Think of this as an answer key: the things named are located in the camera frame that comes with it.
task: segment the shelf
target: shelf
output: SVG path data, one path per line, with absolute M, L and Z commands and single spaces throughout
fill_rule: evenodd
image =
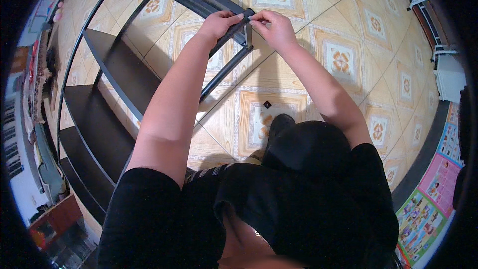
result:
M 103 210 L 108 209 L 115 186 L 90 155 L 75 127 L 60 130 L 58 134 L 73 170 Z
M 116 36 L 86 29 L 83 37 L 119 97 L 141 121 L 159 78 L 121 39 L 115 43 Z
M 78 198 L 81 200 L 83 205 L 88 209 L 88 211 L 93 215 L 93 217 L 98 221 L 99 224 L 103 225 L 105 220 L 105 210 L 103 210 L 98 203 L 91 196 L 90 192 L 84 184 L 80 181 L 79 177 L 71 167 L 70 161 L 68 158 L 63 158 L 60 160 L 60 167 L 63 170 L 70 186 L 73 188 L 75 193 L 78 195 Z
M 87 150 L 116 184 L 134 148 L 134 139 L 93 85 L 67 86 L 64 99 Z

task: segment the white cabinet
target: white cabinet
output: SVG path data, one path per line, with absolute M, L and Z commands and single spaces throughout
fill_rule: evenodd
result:
M 436 76 L 440 100 L 459 103 L 460 91 L 467 85 L 463 65 L 454 55 L 439 55 L 437 62 L 433 74 Z

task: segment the person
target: person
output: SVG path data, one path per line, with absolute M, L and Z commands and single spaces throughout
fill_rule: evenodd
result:
M 100 268 L 382 268 L 391 259 L 398 222 L 365 119 L 279 13 L 262 10 L 250 23 L 325 122 L 279 115 L 261 165 L 185 180 L 209 51 L 243 17 L 208 16 L 152 97 L 107 211 Z

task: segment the shoe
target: shoe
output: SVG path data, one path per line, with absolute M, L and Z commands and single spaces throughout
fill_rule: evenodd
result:
M 290 115 L 283 113 L 276 116 L 272 121 L 271 128 L 269 129 L 269 139 L 267 140 L 267 146 L 264 154 L 267 153 L 269 147 L 274 142 L 279 133 L 286 129 L 292 128 L 295 124 L 296 121 L 294 121 L 294 119 Z

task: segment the black shirt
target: black shirt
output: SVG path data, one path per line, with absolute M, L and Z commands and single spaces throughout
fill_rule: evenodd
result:
M 189 177 L 182 189 L 154 170 L 127 171 L 99 244 L 99 266 L 217 268 L 225 243 L 221 207 L 235 207 L 276 254 L 311 268 L 379 268 L 398 238 L 382 161 L 370 144 L 351 152 L 340 181 L 247 163 Z

